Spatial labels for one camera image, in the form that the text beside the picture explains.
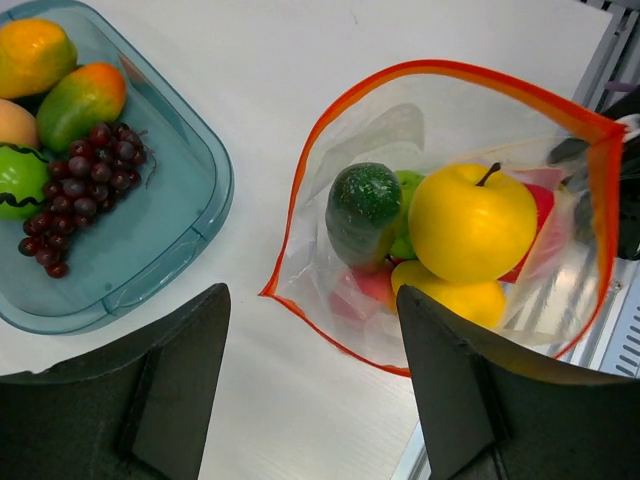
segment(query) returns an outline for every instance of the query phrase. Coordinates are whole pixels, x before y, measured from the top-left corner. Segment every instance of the mango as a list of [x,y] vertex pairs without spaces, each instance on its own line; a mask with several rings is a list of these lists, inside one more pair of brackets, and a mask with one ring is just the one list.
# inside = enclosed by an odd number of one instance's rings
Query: mango
[[127,99],[120,71],[96,62],[64,77],[45,97],[36,121],[42,144],[56,153],[86,137],[100,122],[114,122]]
[[0,28],[0,98],[15,99],[52,88],[76,67],[78,51],[64,29],[44,18]]
[[36,119],[24,108],[0,99],[0,142],[38,148]]

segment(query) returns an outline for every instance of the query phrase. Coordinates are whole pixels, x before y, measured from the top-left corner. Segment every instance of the bunch of grapes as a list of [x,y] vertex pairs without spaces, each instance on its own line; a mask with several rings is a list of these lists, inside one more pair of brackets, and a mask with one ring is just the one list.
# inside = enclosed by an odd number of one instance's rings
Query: bunch of grapes
[[42,187],[47,203],[24,222],[28,236],[20,242],[20,253],[35,257],[50,277],[65,277],[74,235],[91,228],[140,186],[138,169],[147,162],[147,153],[140,136],[121,122],[99,123],[89,138],[73,142],[68,161],[47,166],[51,180]]

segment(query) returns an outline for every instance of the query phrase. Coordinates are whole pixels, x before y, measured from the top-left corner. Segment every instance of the green ball with black stripes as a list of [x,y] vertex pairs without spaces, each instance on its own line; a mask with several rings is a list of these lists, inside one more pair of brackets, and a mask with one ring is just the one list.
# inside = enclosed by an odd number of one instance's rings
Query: green ball with black stripes
[[0,218],[24,220],[41,210],[47,163],[33,148],[0,143]]

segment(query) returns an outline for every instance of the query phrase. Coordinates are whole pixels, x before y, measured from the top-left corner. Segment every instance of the grape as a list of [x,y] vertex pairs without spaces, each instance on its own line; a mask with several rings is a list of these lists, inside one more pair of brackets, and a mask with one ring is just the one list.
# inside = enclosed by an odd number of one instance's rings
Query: grape
[[125,130],[125,131],[121,132],[120,135],[118,136],[118,138],[122,142],[129,142],[136,149],[142,147],[142,141],[140,140],[140,137],[133,130],[129,129],[129,130]]
[[53,217],[51,231],[60,235],[71,235],[75,230],[73,219],[66,215],[56,215]]
[[73,211],[73,200],[66,195],[58,195],[53,199],[53,208],[58,213],[71,213]]
[[116,158],[113,161],[112,165],[114,170],[131,170],[133,168],[133,165],[131,165],[129,162],[125,162],[124,160],[120,160],[119,158]]
[[109,196],[109,187],[106,185],[94,185],[91,189],[91,198],[93,198],[96,202],[102,202],[105,198]]
[[70,178],[63,185],[64,193],[71,198],[79,198],[87,192],[87,183],[77,178]]
[[69,273],[69,265],[64,262],[54,263],[45,268],[51,278],[64,278]]
[[51,247],[39,248],[36,252],[36,262],[43,267],[50,267],[60,260],[60,252]]
[[76,215],[73,217],[73,221],[78,228],[82,229],[93,227],[96,223],[95,218],[83,217],[82,215]]
[[25,220],[22,224],[22,231],[26,233],[30,237],[34,237],[38,234],[36,229],[33,228],[33,224],[31,223],[31,219]]
[[65,252],[69,250],[69,247],[71,246],[71,238],[66,235],[58,235],[57,233],[52,233],[47,239],[47,245],[49,245],[51,248],[54,248],[55,250]]
[[124,198],[129,194],[129,190],[114,190],[113,198],[115,198],[118,202],[120,200],[124,200]]
[[62,184],[60,182],[47,182],[42,186],[42,193],[47,200],[53,200],[62,193]]
[[113,152],[120,160],[128,162],[136,154],[135,147],[129,142],[118,142],[113,148]]
[[136,152],[136,154],[133,156],[133,158],[131,159],[131,163],[133,163],[134,165],[140,167],[141,165],[144,165],[145,163],[147,163],[147,154],[144,150],[138,150]]
[[114,122],[109,127],[111,128],[111,133],[116,137],[120,137],[122,132],[129,130],[129,125],[124,122]]
[[84,157],[73,157],[69,160],[69,171],[74,177],[87,177],[91,173],[91,161]]
[[131,185],[129,188],[138,188],[140,183],[142,182],[142,177],[135,170],[129,172],[129,180],[131,180]]
[[47,173],[54,180],[64,180],[71,176],[69,164],[64,160],[54,160],[47,165]]
[[33,257],[40,249],[40,242],[35,237],[23,238],[18,245],[18,250],[25,257]]
[[113,162],[113,153],[111,152],[111,150],[105,147],[96,148],[96,151],[94,152],[93,157],[96,160],[96,162],[101,162],[101,163]]
[[111,169],[106,163],[96,163],[91,167],[91,178],[98,183],[106,183],[111,178]]
[[118,200],[115,197],[108,196],[100,204],[98,204],[98,211],[100,213],[112,212],[113,209],[116,208],[117,204],[118,204]]
[[110,183],[116,190],[126,190],[131,185],[131,179],[127,172],[116,170],[111,177]]
[[106,123],[99,123],[91,130],[89,139],[96,147],[106,147],[111,143],[111,129]]
[[83,217],[92,217],[96,214],[98,205],[93,198],[81,197],[73,202],[73,208],[78,215]]
[[76,140],[69,145],[70,157],[84,157],[91,160],[93,157],[93,147],[87,140]]
[[48,212],[38,213],[31,218],[31,225],[37,234],[45,233],[53,224],[53,215]]

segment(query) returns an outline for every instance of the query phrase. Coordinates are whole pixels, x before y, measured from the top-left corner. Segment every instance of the black wavy line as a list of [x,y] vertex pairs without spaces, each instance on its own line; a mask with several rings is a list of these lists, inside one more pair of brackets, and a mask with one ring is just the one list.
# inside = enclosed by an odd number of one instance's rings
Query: black wavy line
[[14,152],[18,152],[18,153],[32,153],[33,156],[36,157],[38,160],[40,160],[42,163],[49,163],[49,160],[47,160],[42,155],[40,155],[40,152],[38,152],[37,150],[32,150],[27,147],[21,147],[19,145],[16,145],[15,143],[6,143],[6,142],[0,142],[0,147],[7,147],[13,150]]
[[6,203],[13,208],[24,208],[27,205],[34,205],[37,207],[43,205],[45,202],[46,200],[42,200],[41,202],[39,202],[33,197],[23,198],[22,200],[18,201],[13,193],[0,193],[0,205]]

